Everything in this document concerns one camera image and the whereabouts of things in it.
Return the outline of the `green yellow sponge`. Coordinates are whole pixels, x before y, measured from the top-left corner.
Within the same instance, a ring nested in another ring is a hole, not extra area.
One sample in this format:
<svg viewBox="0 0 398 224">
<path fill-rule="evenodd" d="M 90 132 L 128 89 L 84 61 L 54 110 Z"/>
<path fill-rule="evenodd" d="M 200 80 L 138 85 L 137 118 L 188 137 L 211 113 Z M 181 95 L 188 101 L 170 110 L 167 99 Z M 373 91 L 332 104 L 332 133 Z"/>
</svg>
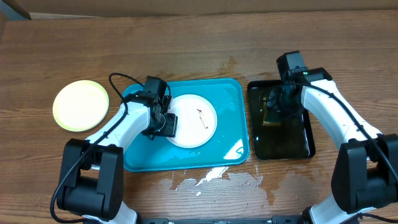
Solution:
<svg viewBox="0 0 398 224">
<path fill-rule="evenodd" d="M 263 126 L 280 126 L 280 109 L 275 97 L 264 97 L 262 99 L 263 107 Z"/>
</svg>

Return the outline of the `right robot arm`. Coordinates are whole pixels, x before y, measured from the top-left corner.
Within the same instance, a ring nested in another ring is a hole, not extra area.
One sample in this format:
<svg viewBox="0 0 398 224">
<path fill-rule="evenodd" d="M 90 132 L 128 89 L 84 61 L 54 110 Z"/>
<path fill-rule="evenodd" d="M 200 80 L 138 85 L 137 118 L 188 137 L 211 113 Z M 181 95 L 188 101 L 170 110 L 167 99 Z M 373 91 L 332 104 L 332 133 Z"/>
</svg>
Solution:
<svg viewBox="0 0 398 224">
<path fill-rule="evenodd" d="M 285 118 L 311 112 L 338 148 L 331 195 L 306 208 L 301 223 L 358 223 L 371 210 L 397 202 L 397 135 L 365 121 L 339 92 L 324 68 L 286 69 L 265 99 Z"/>
</svg>

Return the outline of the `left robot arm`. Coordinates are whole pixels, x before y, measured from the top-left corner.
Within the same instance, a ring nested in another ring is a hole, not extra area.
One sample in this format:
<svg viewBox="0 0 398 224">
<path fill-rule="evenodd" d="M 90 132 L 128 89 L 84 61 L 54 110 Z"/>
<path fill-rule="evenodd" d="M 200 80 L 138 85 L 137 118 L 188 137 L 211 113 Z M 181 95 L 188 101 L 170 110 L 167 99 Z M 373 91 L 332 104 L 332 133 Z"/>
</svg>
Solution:
<svg viewBox="0 0 398 224">
<path fill-rule="evenodd" d="M 50 214 L 55 209 L 77 215 L 75 223 L 136 223 L 138 214 L 123 202 L 124 153 L 143 134 L 174 137 L 177 116 L 170 113 L 171 95 L 138 91 L 122 99 L 119 111 L 86 140 L 69 140 Z"/>
</svg>

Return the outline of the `small white plate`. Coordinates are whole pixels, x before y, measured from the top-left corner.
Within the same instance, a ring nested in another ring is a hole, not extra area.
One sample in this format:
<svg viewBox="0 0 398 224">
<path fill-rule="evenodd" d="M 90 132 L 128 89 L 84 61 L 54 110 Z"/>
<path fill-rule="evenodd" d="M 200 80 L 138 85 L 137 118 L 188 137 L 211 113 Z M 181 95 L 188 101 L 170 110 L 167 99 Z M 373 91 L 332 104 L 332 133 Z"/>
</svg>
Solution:
<svg viewBox="0 0 398 224">
<path fill-rule="evenodd" d="M 178 147 L 202 146 L 216 131 L 218 118 L 215 108 L 202 96 L 178 96 L 173 99 L 169 112 L 176 115 L 178 121 L 175 136 L 167 139 Z"/>
</svg>

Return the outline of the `yellow plate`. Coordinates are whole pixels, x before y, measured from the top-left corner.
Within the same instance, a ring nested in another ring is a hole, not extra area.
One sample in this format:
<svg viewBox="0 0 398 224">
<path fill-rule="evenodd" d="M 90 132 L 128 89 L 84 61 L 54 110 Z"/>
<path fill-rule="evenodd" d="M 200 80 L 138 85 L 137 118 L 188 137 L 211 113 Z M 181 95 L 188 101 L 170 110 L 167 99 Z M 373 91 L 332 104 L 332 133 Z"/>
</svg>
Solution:
<svg viewBox="0 0 398 224">
<path fill-rule="evenodd" d="M 94 128 L 102 122 L 108 110 L 107 91 L 91 80 L 78 80 L 62 88 L 52 107 L 55 122 L 72 132 Z"/>
</svg>

